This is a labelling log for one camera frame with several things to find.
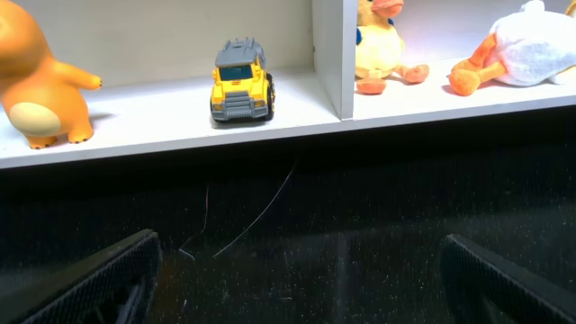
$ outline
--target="shelf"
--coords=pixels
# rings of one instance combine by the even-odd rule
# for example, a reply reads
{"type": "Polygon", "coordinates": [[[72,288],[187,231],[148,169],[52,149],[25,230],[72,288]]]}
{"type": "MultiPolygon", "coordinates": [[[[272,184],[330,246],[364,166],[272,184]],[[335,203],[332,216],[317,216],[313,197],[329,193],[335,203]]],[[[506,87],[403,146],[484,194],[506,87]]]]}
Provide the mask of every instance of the shelf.
{"type": "Polygon", "coordinates": [[[212,120],[211,78],[127,86],[86,93],[94,136],[32,150],[5,113],[0,116],[0,168],[107,158],[288,138],[338,131],[339,118],[316,74],[272,72],[276,84],[272,121],[220,125],[212,120]]]}
{"type": "Polygon", "coordinates": [[[446,59],[429,64],[430,76],[419,85],[404,85],[392,76],[382,95],[355,94],[356,127],[433,122],[576,104],[576,86],[550,83],[516,87],[489,82],[470,96],[456,95],[448,75],[460,60],[446,59]]]}

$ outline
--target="figurine's foot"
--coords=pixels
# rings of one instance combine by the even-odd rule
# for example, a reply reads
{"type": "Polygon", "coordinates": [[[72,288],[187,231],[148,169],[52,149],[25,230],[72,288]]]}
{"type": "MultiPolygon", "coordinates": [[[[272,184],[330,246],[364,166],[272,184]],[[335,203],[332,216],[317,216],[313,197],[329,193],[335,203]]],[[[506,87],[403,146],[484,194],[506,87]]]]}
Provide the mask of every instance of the figurine's foot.
{"type": "Polygon", "coordinates": [[[458,64],[456,64],[454,67],[452,67],[452,72],[454,72],[458,69],[464,69],[464,70],[468,70],[468,71],[480,71],[482,69],[482,66],[472,63],[470,61],[470,59],[467,58],[467,59],[459,62],[458,64]]]}
{"type": "Polygon", "coordinates": [[[473,94],[481,82],[478,73],[465,69],[457,69],[450,75],[450,86],[459,95],[473,94]]]}
{"type": "Polygon", "coordinates": [[[380,78],[368,77],[356,82],[358,92],[364,95],[380,95],[386,88],[386,81],[380,78]]]}
{"type": "Polygon", "coordinates": [[[426,64],[415,66],[406,72],[404,79],[410,83],[422,83],[430,74],[430,67],[426,64]]]}
{"type": "Polygon", "coordinates": [[[94,131],[92,130],[92,127],[88,124],[85,127],[78,127],[73,129],[68,134],[68,141],[72,144],[79,144],[87,140],[90,140],[92,135],[94,135],[94,131]]]}
{"type": "Polygon", "coordinates": [[[44,149],[49,147],[50,145],[56,143],[56,136],[49,136],[49,137],[31,137],[26,136],[28,139],[28,144],[30,144],[30,149],[44,149]]]}

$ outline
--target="white duck plush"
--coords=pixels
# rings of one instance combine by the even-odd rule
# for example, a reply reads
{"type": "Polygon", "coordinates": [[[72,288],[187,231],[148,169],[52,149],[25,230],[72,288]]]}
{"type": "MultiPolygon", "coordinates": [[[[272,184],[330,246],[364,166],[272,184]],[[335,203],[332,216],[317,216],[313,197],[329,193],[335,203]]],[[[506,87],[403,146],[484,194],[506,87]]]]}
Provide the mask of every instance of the white duck plush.
{"type": "Polygon", "coordinates": [[[471,95],[481,83],[496,79],[513,86],[534,86],[558,77],[576,65],[576,20],[569,15],[545,10],[544,2],[532,0],[494,23],[474,54],[458,63],[450,85],[459,95],[471,95]]]}

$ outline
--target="yellow toy truck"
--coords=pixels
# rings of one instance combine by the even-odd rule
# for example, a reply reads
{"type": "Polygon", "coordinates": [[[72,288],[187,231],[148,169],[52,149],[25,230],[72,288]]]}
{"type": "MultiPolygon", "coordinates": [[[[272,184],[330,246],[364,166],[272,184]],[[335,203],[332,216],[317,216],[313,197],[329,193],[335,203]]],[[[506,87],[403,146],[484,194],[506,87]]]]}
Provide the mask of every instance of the yellow toy truck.
{"type": "Polygon", "coordinates": [[[228,41],[218,52],[212,71],[212,118],[228,122],[241,118],[274,117],[274,80],[266,72],[264,50],[254,39],[228,41]]]}

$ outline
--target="duck beak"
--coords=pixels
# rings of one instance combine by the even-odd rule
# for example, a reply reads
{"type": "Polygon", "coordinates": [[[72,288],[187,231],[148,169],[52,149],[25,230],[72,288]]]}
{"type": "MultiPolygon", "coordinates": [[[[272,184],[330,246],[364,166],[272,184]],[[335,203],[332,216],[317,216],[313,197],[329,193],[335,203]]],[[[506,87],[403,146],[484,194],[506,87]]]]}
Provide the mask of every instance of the duck beak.
{"type": "Polygon", "coordinates": [[[372,11],[383,18],[392,18],[402,11],[404,0],[374,0],[372,11]]]}

